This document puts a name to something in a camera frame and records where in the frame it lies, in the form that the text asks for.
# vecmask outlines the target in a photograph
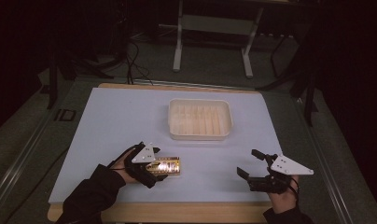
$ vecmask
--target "white tray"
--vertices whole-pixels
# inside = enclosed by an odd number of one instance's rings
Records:
[[[223,140],[232,128],[230,106],[222,100],[173,99],[168,123],[176,140]]]

